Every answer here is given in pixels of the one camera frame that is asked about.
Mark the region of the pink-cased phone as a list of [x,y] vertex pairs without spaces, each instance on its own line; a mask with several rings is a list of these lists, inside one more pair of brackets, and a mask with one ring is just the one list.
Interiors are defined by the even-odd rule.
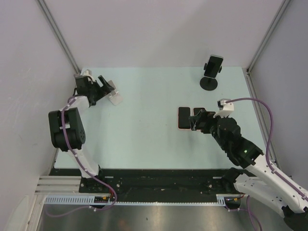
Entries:
[[191,115],[191,109],[189,107],[178,108],[178,129],[190,130],[191,125],[189,117]]
[[205,108],[194,108],[194,119],[193,119],[193,130],[201,130],[204,126],[204,113],[205,113]]

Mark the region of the white phone stand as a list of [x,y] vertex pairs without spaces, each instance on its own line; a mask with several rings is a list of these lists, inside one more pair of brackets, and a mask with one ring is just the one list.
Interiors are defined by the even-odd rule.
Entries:
[[112,80],[109,80],[108,84],[114,88],[114,90],[107,95],[108,99],[113,105],[117,106],[123,101],[123,97],[119,94]]

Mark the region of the black round-base phone stand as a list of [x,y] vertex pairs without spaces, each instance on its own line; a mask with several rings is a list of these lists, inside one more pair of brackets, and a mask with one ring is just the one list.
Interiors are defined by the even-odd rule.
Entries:
[[199,82],[200,87],[206,91],[213,91],[217,88],[218,82],[216,78],[203,76]]

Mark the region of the white-cased phone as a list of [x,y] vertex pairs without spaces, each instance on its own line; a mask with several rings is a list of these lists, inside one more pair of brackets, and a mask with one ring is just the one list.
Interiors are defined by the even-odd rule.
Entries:
[[216,78],[217,74],[222,70],[223,57],[210,55],[207,63],[204,65],[204,76]]

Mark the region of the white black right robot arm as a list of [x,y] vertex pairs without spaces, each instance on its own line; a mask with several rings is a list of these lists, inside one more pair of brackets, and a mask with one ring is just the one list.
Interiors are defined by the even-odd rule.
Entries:
[[255,182],[240,170],[231,168],[223,177],[222,188],[227,193],[245,193],[277,212],[294,231],[308,229],[308,191],[284,174],[254,143],[241,135],[233,118],[220,117],[200,110],[190,116],[191,130],[211,134],[231,162],[255,175]]

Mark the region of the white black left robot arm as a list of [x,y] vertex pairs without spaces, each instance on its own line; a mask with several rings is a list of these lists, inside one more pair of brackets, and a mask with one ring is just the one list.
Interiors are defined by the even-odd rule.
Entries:
[[74,95],[67,100],[66,105],[48,113],[51,142],[55,148],[71,156],[83,178],[92,177],[89,186],[99,193],[106,188],[106,180],[99,176],[99,165],[85,151],[86,133],[80,114],[95,106],[97,101],[115,88],[103,76],[98,76],[101,85],[87,73],[76,76],[75,80]]

